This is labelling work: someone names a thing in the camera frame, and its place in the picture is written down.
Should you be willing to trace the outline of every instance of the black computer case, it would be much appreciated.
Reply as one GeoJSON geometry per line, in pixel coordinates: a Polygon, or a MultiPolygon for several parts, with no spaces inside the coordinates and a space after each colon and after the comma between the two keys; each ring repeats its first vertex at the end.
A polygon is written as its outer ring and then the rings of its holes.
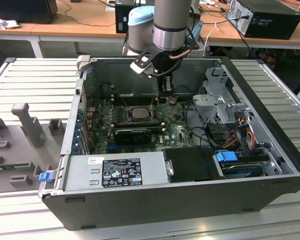
{"type": "Polygon", "coordinates": [[[0,0],[0,19],[50,24],[57,14],[56,0],[0,0]]]}
{"type": "Polygon", "coordinates": [[[232,0],[227,19],[246,38],[288,40],[300,22],[300,13],[276,0],[232,0]]]}

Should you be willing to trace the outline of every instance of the warning label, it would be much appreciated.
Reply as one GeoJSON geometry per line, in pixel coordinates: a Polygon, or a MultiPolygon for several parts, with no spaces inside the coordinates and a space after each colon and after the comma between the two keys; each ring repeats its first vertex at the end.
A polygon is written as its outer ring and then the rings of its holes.
{"type": "Polygon", "coordinates": [[[142,185],[140,158],[102,162],[102,186],[104,188],[135,185],[142,185]]]}

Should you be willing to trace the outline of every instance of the red wire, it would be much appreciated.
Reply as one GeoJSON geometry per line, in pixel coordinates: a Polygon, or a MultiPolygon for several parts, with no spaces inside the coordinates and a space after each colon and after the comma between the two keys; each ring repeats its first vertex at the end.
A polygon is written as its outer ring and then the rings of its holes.
{"type": "Polygon", "coordinates": [[[227,134],[227,136],[226,136],[226,143],[229,141],[229,135],[231,134],[231,133],[234,133],[235,131],[234,130],[231,130],[228,134],[227,134]]]}

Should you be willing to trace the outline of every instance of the paper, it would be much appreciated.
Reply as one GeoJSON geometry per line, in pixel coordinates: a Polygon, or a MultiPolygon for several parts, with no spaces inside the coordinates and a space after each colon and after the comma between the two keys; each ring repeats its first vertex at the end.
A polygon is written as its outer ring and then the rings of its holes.
{"type": "Polygon", "coordinates": [[[115,8],[114,7],[111,7],[111,6],[107,6],[106,8],[105,8],[105,11],[106,12],[115,12],[115,8]]]}
{"type": "Polygon", "coordinates": [[[215,5],[216,3],[211,0],[200,0],[199,4],[209,4],[209,5],[215,5]]]}
{"type": "Polygon", "coordinates": [[[0,29],[6,30],[11,28],[17,28],[20,25],[15,20],[3,20],[0,19],[0,29]]]}

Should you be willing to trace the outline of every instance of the power cord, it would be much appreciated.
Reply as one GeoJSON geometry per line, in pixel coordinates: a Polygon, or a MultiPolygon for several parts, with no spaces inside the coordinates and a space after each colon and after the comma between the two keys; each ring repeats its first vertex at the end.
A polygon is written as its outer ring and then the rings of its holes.
{"type": "MultiPolygon", "coordinates": [[[[214,28],[208,33],[208,35],[206,36],[206,39],[205,39],[205,43],[204,43],[204,49],[203,49],[203,56],[206,54],[206,50],[207,50],[207,43],[208,43],[208,39],[211,35],[211,33],[215,30],[219,30],[220,31],[220,28],[217,27],[217,24],[222,24],[222,23],[226,23],[226,22],[230,22],[230,21],[236,21],[236,30],[238,31],[239,35],[240,35],[240,32],[238,30],[238,21],[240,19],[248,19],[249,16],[242,16],[242,17],[239,17],[239,18],[231,18],[231,19],[227,19],[227,20],[224,20],[224,21],[216,21],[215,23],[213,22],[205,22],[204,24],[214,24],[214,28]]],[[[243,40],[243,42],[246,44],[246,46],[248,47],[248,55],[250,56],[250,47],[248,46],[248,44],[246,43],[246,41],[242,38],[242,36],[240,35],[241,39],[243,40]]]]}
{"type": "Polygon", "coordinates": [[[249,58],[249,57],[250,57],[250,47],[249,47],[249,45],[247,44],[247,42],[244,40],[244,38],[242,37],[241,32],[240,32],[239,29],[238,29],[238,22],[239,22],[239,19],[238,19],[238,21],[236,21],[235,29],[237,30],[237,32],[238,32],[240,38],[242,39],[242,41],[244,42],[244,44],[245,44],[246,47],[248,48],[248,58],[249,58]]]}
{"type": "Polygon", "coordinates": [[[105,3],[104,1],[98,0],[100,3],[107,5],[108,7],[114,8],[115,6],[105,3]]]}
{"type": "MultiPolygon", "coordinates": [[[[69,4],[67,4],[66,2],[64,2],[63,0],[60,0],[60,1],[63,2],[65,5],[67,5],[67,6],[69,7],[69,9],[66,10],[66,11],[64,12],[65,16],[66,16],[67,18],[69,18],[69,19],[72,19],[72,20],[73,20],[75,23],[77,23],[77,24],[85,25],[85,26],[90,26],[90,27],[110,27],[110,26],[116,24],[116,23],[112,23],[112,24],[110,24],[110,25],[92,25],[92,24],[87,24],[87,23],[78,22],[77,20],[74,19],[73,16],[68,15],[68,12],[72,9],[72,7],[71,7],[69,4]]],[[[107,6],[110,6],[110,7],[112,7],[112,8],[114,7],[114,6],[108,5],[107,3],[105,3],[105,2],[103,2],[103,1],[101,1],[101,0],[99,0],[99,1],[100,1],[101,3],[107,5],[107,6]]]]}

